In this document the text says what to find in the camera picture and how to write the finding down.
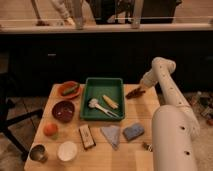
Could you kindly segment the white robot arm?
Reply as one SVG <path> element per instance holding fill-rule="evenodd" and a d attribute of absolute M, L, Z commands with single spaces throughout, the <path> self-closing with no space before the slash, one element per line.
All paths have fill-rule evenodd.
<path fill-rule="evenodd" d="M 192 107 L 172 79 L 176 63 L 155 57 L 140 84 L 149 89 L 159 84 L 165 104 L 152 117 L 154 171 L 198 171 L 192 141 L 200 126 Z"/>

